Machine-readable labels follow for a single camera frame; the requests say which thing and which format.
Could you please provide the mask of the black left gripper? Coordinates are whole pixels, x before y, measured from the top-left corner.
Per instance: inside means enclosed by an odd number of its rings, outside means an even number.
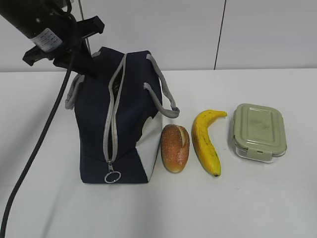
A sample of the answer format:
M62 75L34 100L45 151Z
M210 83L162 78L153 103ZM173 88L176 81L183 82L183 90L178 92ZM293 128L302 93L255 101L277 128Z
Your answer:
M84 41L95 34L102 34L104 23L95 16L76 22L74 25L65 22L64 25L57 27L57 30L46 27L32 38L31 41L35 46L25 53L23 61L33 66L42 59L48 59L53 60L53 64L57 67L68 67L71 54L75 53L73 71L95 78L98 68Z

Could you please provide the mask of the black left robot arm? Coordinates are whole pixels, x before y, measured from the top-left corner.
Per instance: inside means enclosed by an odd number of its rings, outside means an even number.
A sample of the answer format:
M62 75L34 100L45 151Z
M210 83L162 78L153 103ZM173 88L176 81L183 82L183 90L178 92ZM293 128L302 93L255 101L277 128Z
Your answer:
M48 59L56 67L94 77L98 68L85 39L102 34L105 25L98 16L76 21L71 11L68 0L0 2L1 16L34 44L22 58L29 66Z

